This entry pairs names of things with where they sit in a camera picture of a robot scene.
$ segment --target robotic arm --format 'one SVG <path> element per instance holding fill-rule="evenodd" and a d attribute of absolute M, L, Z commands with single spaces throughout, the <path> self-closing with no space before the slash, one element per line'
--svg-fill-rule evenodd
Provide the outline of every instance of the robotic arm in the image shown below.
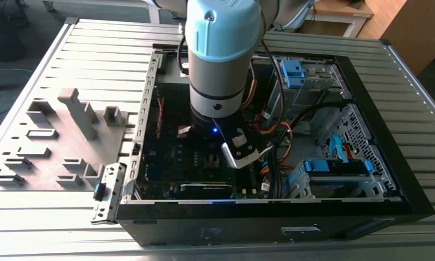
<path fill-rule="evenodd" d="M 259 158 L 239 112 L 249 61 L 272 23 L 297 28 L 313 0 L 149 0 L 187 14 L 192 128 L 217 128 L 229 165 L 241 168 Z"/>

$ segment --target rectangular slot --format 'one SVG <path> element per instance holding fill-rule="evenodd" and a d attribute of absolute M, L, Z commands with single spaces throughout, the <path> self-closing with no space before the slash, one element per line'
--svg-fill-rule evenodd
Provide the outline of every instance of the rectangular slot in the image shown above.
<path fill-rule="evenodd" d="M 58 179 L 73 179 L 73 175 L 58 175 Z"/>
<path fill-rule="evenodd" d="M 116 108 L 114 107 L 106 107 L 105 109 L 105 119 L 109 123 L 114 123 L 116 122 L 116 118 L 114 118 L 114 113 L 116 113 Z"/>
<path fill-rule="evenodd" d="M 54 129 L 30 129 L 26 133 L 29 139 L 54 139 L 57 136 Z"/>

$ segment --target black cable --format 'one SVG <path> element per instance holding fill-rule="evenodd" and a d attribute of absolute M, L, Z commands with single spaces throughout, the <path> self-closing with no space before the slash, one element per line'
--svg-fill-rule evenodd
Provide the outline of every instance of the black cable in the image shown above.
<path fill-rule="evenodd" d="M 181 66 L 181 48 L 184 43 L 185 43 L 185 36 L 181 37 L 179 47 L 177 47 L 177 65 L 179 65 L 180 72 L 188 75 L 188 69 Z"/>
<path fill-rule="evenodd" d="M 341 108 L 344 107 L 347 104 L 353 103 L 351 100 L 343 100 L 341 102 L 324 102 L 324 103 L 319 103 L 316 105 L 312 105 L 311 107 L 305 108 L 293 118 L 293 120 L 289 123 L 289 128 L 293 130 L 296 125 L 300 123 L 300 121 L 303 120 L 303 118 L 312 112 L 317 111 L 321 108 Z M 283 136 L 285 134 L 285 127 L 283 129 L 283 132 L 280 132 L 277 139 L 275 141 L 275 144 L 272 145 L 272 149 L 271 149 L 271 153 L 269 153 L 269 157 L 267 159 L 267 163 L 269 166 L 269 175 L 271 177 L 273 176 L 273 180 L 276 181 L 273 184 L 269 183 L 269 191 L 271 191 L 271 187 L 273 186 L 275 188 L 272 188 L 272 191 L 275 190 L 275 197 L 280 198 L 281 197 L 281 191 L 277 191 L 277 187 L 280 186 L 280 170 L 279 170 L 279 161 L 277 161 L 277 148 L 279 148 L 279 144 L 281 143 L 281 139 Z"/>
<path fill-rule="evenodd" d="M 277 120 L 277 125 L 280 124 L 281 122 L 281 117 L 283 117 L 283 113 L 285 112 L 285 106 L 284 106 L 284 99 L 283 99 L 283 80 L 281 80 L 281 75 L 280 75 L 280 71 L 279 71 L 279 68 L 277 68 L 277 65 L 275 64 L 275 61 L 273 61 L 273 57 L 272 57 L 272 54 L 269 52 L 269 49 L 267 48 L 267 45 L 264 43 L 264 40 L 261 40 L 261 44 L 263 44 L 263 47 L 264 47 L 264 50 L 265 50 L 265 53 L 267 53 L 267 56 L 269 57 L 269 61 L 271 61 L 271 64 L 272 64 L 272 67 L 273 67 L 273 73 L 275 73 L 275 76 L 277 77 L 277 81 L 279 81 L 279 92 L 280 92 L 280 117 L 279 117 L 279 120 Z"/>

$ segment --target aluminum workbench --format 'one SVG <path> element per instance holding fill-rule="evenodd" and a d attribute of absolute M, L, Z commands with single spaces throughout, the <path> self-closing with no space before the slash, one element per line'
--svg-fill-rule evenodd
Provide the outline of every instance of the aluminum workbench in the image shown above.
<path fill-rule="evenodd" d="M 0 126 L 0 155 L 22 121 L 24 105 L 68 86 L 78 88 L 80 100 L 93 109 L 114 105 L 129 113 L 124 139 L 132 136 L 129 124 L 137 119 L 152 43 L 177 44 L 177 28 L 98 20 L 72 22 L 62 26 Z M 268 33 L 265 43 L 273 51 L 349 57 L 435 208 L 435 103 L 391 46 L 376 40 L 285 33 Z M 130 145 L 121 144 L 120 161 Z M 118 225 L 90 225 L 92 207 L 89 191 L 0 191 L 0 257 L 435 260 L 435 215 L 355 241 L 141 248 Z"/>

